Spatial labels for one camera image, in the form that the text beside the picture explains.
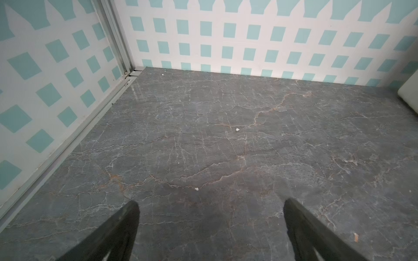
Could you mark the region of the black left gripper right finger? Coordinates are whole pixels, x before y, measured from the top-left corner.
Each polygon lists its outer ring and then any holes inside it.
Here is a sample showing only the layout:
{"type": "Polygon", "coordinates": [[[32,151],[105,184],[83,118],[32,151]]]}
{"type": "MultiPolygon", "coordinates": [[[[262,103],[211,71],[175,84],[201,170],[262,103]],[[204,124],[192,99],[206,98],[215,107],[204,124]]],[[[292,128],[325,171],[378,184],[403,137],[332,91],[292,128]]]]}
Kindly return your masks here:
{"type": "Polygon", "coordinates": [[[287,199],[283,212],[296,261],[317,261],[318,256],[325,261],[366,260],[296,199],[287,199]]]}

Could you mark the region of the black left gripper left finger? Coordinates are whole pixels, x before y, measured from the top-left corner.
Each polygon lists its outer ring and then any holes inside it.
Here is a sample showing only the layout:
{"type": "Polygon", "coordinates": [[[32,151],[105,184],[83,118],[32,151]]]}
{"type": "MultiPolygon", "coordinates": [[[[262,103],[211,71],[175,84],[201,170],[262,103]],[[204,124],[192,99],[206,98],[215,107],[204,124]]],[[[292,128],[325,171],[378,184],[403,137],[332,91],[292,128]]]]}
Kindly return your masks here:
{"type": "Polygon", "coordinates": [[[139,225],[140,209],[129,201],[60,261],[128,261],[139,225]]]}

